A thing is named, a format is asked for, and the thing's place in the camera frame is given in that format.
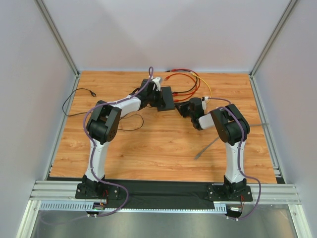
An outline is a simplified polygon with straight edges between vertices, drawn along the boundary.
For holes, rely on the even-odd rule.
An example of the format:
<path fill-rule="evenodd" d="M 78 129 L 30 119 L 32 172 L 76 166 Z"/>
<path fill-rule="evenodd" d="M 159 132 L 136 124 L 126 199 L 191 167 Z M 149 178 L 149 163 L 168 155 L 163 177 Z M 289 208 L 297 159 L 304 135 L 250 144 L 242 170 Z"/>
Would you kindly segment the black network switch box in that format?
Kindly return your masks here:
<path fill-rule="evenodd" d="M 171 87 L 162 87 L 158 98 L 157 111 L 173 111 L 175 109 Z"/>

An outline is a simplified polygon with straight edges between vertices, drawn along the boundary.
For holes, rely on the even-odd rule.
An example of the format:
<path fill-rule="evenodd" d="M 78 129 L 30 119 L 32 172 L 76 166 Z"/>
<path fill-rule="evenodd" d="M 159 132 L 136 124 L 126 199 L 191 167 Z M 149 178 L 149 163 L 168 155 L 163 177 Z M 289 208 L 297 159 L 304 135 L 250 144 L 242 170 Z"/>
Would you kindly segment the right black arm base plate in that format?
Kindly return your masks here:
<path fill-rule="evenodd" d="M 207 185 L 207 196 L 210 201 L 253 201 L 251 188 L 247 185 L 229 186 L 227 184 L 212 184 Z"/>

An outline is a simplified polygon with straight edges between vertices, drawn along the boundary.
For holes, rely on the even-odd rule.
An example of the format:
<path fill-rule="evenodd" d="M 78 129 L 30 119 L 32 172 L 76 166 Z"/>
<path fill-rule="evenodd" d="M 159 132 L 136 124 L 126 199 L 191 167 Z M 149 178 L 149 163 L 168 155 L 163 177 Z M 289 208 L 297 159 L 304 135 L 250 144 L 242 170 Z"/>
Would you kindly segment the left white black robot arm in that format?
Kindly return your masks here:
<path fill-rule="evenodd" d="M 101 182 L 105 177 L 105 161 L 110 142 L 117 134 L 120 119 L 129 113 L 137 112 L 147 105 L 159 108 L 162 100 L 161 77 L 145 79 L 141 87 L 128 96 L 112 102 L 98 101 L 84 117 L 84 131 L 90 140 L 89 165 L 85 178 Z"/>

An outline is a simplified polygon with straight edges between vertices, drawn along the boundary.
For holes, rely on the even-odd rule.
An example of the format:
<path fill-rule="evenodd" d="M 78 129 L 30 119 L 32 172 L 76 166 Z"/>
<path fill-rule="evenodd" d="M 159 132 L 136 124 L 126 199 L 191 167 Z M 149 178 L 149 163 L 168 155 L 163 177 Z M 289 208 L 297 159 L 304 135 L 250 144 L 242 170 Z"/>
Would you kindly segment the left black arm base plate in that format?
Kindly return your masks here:
<path fill-rule="evenodd" d="M 101 199 L 117 200 L 120 187 L 104 183 L 80 183 L 75 193 L 76 199 Z"/>

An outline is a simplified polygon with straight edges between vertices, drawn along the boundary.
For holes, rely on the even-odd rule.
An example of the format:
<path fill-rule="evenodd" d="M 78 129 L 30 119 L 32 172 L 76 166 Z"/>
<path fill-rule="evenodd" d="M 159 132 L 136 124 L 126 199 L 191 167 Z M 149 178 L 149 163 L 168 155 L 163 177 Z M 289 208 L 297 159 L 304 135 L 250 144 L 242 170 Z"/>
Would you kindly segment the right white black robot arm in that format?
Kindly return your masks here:
<path fill-rule="evenodd" d="M 228 104 L 206 113 L 205 99 L 192 98 L 183 103 L 175 103 L 175 107 L 181 116 L 191 119 L 195 129 L 216 128 L 226 149 L 224 187 L 230 193 L 244 189 L 246 177 L 243 169 L 243 150 L 250 126 L 236 105 Z"/>

